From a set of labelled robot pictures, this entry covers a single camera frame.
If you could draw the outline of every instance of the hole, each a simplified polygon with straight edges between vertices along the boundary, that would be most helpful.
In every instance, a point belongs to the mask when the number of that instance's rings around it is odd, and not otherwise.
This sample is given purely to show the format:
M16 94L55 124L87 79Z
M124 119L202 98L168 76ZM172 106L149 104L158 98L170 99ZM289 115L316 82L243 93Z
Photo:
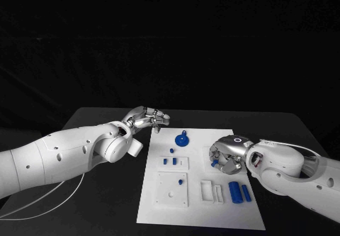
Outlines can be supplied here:
M335 186L335 180L333 178L329 178L328 180L328 186L332 188Z
M62 160L62 154L61 153L57 155L57 159L58 159L58 161Z
M84 146L84 154L87 154L87 146Z

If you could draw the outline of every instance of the table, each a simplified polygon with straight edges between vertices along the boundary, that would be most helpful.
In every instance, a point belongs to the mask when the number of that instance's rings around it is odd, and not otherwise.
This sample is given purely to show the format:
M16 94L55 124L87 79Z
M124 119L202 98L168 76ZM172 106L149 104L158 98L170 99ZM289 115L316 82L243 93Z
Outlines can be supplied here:
M64 129L122 120L130 109L81 108ZM260 139L293 143L329 157L306 125L294 114L227 111L163 110L173 128L232 129L254 142ZM145 144L137 158L129 154L117 163L100 164L87 174L83 185L68 202L49 214L25 221L0 221L2 235L279 235L340 232L340 224L303 207L290 197L264 189L250 181L267 231L248 231L189 226L137 224L140 193L152 128L134 136ZM81 177L75 177L39 203L12 215L34 216L52 209L74 192ZM12 195L2 214L29 203L57 186L35 187Z

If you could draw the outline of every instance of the cable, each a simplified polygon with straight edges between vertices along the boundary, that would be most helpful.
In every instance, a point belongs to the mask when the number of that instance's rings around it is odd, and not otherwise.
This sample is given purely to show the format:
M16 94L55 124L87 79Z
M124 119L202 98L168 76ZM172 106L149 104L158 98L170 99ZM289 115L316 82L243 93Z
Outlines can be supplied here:
M44 214L37 215L37 216L29 217L29 218L24 218L24 219L0 219L0 220L28 220L28 219L37 218L37 217L39 217L39 216L48 214L49 212L52 212L57 208L60 208L60 207L62 206L62 204L70 200L70 198L71 198L73 195L75 194L75 192L77 192L77 190L78 190L78 188L80 188L80 185L81 185L81 183L83 183L83 180L84 180L84 176L83 176L81 182L80 182L80 184L78 184L78 186L77 186L77 189L75 189L74 193L71 194L71 196L67 198L67 200L65 200L54 209L51 209L49 211L47 211ZM45 194L38 200L35 200L31 204L28 204L26 206L24 206L21 209L26 208L26 207L31 206L34 203L37 203L45 196L48 196L48 194ZM13 214L13 213L18 212L21 209L18 209L16 211L11 212L9 214L0 216L0 218L3 218L5 216Z
M312 149L309 149L309 148L306 148L306 147L302 147L302 146L299 146L299 145L294 145L294 144L286 144L286 143L280 143L280 142L276 142L276 141L268 141L268 140L266 140L266 139L261 139L261 141L266 141L266 142L273 142L273 143L276 143L276 144L283 144L283 145L289 145L289 146L294 146L294 147L299 147L299 148L302 148L302 149L306 149L306 150L309 150L313 154L316 154L317 156L322 156L322 155L319 155Z
M3 217L6 217L6 216L12 215L12 214L16 213L19 210L25 209L25 208L29 207L32 204L35 204L38 201L41 201L41 200L60 188L60 186L64 184L64 182L65 182L65 181L62 181L62 182L60 183L60 185L58 185L41 198L38 198L32 203L29 203L28 205L25 205L24 207L21 207L18 210L12 211L11 213L2 215L0 218L3 218Z

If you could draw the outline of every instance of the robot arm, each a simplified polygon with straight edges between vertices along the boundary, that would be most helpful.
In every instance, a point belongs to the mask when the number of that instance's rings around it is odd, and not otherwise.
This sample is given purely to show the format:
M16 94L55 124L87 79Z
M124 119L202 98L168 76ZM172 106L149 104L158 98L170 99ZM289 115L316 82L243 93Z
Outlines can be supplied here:
M244 161L264 188L290 196L304 207L340 223L340 162L315 151L304 156L293 147L304 147L261 140L254 144L245 137L230 135L211 147L212 166L232 175ZM217 161L228 156L225 165Z
M143 144L133 135L147 126L159 133L160 124L169 123L169 115L139 107L123 121L58 131L24 147L0 152L0 199L77 177L100 163L119 161L126 153L136 157Z

